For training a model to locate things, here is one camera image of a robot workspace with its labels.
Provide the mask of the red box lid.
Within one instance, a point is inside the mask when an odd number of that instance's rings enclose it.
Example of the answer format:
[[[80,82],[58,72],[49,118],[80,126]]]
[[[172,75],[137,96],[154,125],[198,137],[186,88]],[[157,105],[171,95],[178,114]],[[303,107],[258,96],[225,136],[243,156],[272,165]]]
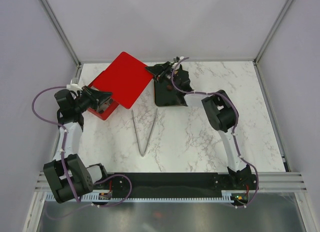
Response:
[[[111,92],[115,102],[130,109],[153,79],[146,66],[123,51],[93,80],[92,85],[99,91]]]

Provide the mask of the metal tongs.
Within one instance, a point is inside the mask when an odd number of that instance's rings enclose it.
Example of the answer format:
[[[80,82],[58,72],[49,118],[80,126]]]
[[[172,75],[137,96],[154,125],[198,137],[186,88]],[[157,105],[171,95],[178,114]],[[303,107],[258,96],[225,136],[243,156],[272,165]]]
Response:
[[[150,144],[153,132],[154,132],[155,125],[156,125],[157,118],[158,118],[158,109],[156,108],[151,127],[148,130],[149,134],[145,138],[144,147],[142,147],[141,140],[139,138],[139,131],[138,131],[138,126],[137,126],[135,113],[134,113],[133,110],[131,110],[131,119],[132,119],[132,122],[133,122],[133,128],[134,128],[134,134],[135,134],[135,138],[136,138],[136,142],[137,142],[138,152],[139,152],[139,155],[142,158],[145,157],[145,155],[147,154],[147,151],[148,151],[148,148],[149,148],[149,144]]]

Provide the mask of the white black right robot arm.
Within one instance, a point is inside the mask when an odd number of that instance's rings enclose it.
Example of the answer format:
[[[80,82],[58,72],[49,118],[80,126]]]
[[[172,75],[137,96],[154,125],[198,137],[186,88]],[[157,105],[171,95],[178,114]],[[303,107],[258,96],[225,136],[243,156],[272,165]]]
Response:
[[[181,62],[165,62],[145,68],[154,80],[154,102],[158,107],[198,107],[205,111],[211,127],[217,131],[227,156],[228,183],[233,189],[256,189],[256,175],[241,155],[236,139],[239,114],[224,90],[196,92],[188,71]]]

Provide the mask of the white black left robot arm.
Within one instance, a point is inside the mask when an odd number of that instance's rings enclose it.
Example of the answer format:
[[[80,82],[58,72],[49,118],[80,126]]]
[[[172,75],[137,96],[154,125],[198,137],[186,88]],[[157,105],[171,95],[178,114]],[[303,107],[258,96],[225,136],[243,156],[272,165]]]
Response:
[[[43,166],[43,172],[58,203],[91,193],[96,186],[105,189],[110,182],[101,163],[85,166],[78,152],[84,131],[83,113],[88,109],[100,109],[112,96],[111,92],[99,91],[88,86],[72,91],[63,88],[55,93],[59,106],[57,123],[60,132],[58,149],[51,162]]]

